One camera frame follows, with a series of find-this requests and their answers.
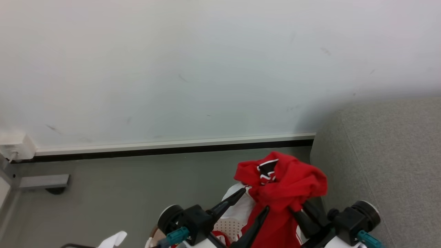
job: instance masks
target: sofa seam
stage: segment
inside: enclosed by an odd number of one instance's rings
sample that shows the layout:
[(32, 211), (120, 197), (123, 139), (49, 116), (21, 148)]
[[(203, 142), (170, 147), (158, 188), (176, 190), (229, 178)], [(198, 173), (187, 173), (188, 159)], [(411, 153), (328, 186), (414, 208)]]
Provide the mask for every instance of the sofa seam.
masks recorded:
[[(351, 141), (351, 139), (349, 138), (348, 132), (346, 131), (346, 127), (344, 126), (344, 123), (343, 123), (343, 120), (342, 120), (341, 116), (339, 117), (339, 119), (340, 119), (341, 126), (342, 126), (342, 128), (343, 128), (343, 132), (344, 132), (344, 134), (346, 135), (346, 138), (347, 138), (348, 141), (349, 141), (349, 145), (350, 145), (350, 147), (351, 147), (351, 149), (352, 149), (352, 152), (353, 152), (354, 155), (355, 155), (355, 158), (357, 159), (358, 167), (359, 167), (359, 170), (360, 170), (361, 173), (362, 173), (363, 181), (364, 181), (364, 182), (366, 183), (366, 185), (367, 185), (368, 192), (369, 192), (369, 194), (370, 194), (372, 200), (374, 201), (374, 205), (375, 205), (375, 206), (379, 206), (378, 201), (377, 201), (377, 198), (375, 197), (375, 195), (374, 195), (373, 192), (372, 192), (372, 188), (371, 188), (371, 186), (370, 186), (369, 180), (367, 179), (367, 175), (366, 175), (365, 171), (363, 170), (362, 163), (361, 163), (361, 161), (360, 161), (360, 159), (359, 159), (357, 153), (355, 152), (354, 146), (352, 145), (352, 141)], [(388, 240), (390, 241), (391, 244), (393, 244), (394, 247), (396, 247), (396, 244), (395, 244), (395, 242), (393, 242), (392, 236), (390, 235), (389, 226), (386, 225), (386, 221), (385, 221), (385, 220), (382, 220), (382, 222), (384, 223), (384, 227), (385, 227), (385, 230), (386, 230), (386, 232), (387, 232), (387, 238), (388, 238)]]

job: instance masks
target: white electrical box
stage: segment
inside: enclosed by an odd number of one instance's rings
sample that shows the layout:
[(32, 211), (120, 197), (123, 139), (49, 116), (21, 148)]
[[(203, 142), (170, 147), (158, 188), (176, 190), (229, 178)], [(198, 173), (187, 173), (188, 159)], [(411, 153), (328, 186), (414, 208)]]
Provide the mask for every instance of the white electrical box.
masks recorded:
[(23, 133), (0, 135), (0, 153), (5, 158), (11, 158), (14, 152), (17, 156), (14, 160), (31, 159), (35, 155), (36, 147), (28, 135)]

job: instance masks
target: cable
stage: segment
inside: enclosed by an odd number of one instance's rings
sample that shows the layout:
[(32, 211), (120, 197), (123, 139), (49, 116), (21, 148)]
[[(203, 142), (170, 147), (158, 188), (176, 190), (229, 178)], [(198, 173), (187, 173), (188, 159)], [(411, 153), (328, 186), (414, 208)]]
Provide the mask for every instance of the cable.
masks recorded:
[(9, 163), (11, 163), (16, 157), (17, 157), (17, 155), (18, 155), (19, 153), (18, 152), (13, 152), (12, 153), (12, 155), (11, 155), (11, 159), (9, 159)]

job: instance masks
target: gray fabric upholstery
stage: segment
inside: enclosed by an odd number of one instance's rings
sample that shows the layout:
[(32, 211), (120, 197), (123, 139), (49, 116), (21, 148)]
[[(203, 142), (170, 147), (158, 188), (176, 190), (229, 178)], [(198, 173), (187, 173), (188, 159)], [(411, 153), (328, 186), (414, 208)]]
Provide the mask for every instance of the gray fabric upholstery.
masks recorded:
[(374, 204), (387, 248), (441, 247), (441, 98), (350, 106), (317, 133), (311, 163), (328, 176), (326, 209)]

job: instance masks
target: white baseboard trim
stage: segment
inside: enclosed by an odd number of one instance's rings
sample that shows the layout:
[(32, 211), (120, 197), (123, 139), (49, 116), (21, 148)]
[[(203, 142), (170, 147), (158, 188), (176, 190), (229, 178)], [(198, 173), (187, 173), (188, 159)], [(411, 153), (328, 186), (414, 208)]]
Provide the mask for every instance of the white baseboard trim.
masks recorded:
[(298, 133), (298, 134), (283, 134), (283, 135), (262, 135), (262, 136), (248, 136), (248, 137), (235, 137), (235, 138), (196, 139), (196, 140), (182, 140), (182, 141), (102, 145), (102, 146), (37, 148), (37, 152), (35, 153), (35, 156), (82, 154), (82, 153), (95, 153), (95, 152), (115, 152), (115, 151), (128, 151), (128, 150), (159, 149), (159, 148), (198, 147), (198, 146), (261, 143), (261, 142), (314, 139), (314, 137), (315, 137), (315, 133)]

